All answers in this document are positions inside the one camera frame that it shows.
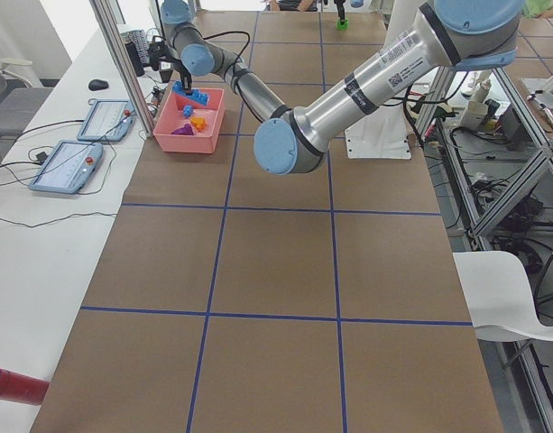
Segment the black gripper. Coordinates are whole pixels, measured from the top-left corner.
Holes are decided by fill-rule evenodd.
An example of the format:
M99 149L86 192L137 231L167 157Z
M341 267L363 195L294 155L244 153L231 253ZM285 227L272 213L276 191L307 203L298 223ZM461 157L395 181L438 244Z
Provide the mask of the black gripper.
M148 46L149 65L160 73L161 81L170 81L172 72L180 74L182 92L192 93L192 77L180 59L171 54L167 42L162 37L153 37Z

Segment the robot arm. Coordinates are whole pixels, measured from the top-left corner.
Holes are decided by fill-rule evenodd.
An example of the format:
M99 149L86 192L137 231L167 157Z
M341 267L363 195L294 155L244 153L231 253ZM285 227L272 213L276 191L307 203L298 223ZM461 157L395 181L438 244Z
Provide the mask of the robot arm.
M276 175L309 173L330 141L438 67L498 68L515 57L522 1L426 1L410 27L309 106L290 108L239 58L208 42L184 1L165 1L161 28L169 53L193 76L215 74L261 120L258 164Z

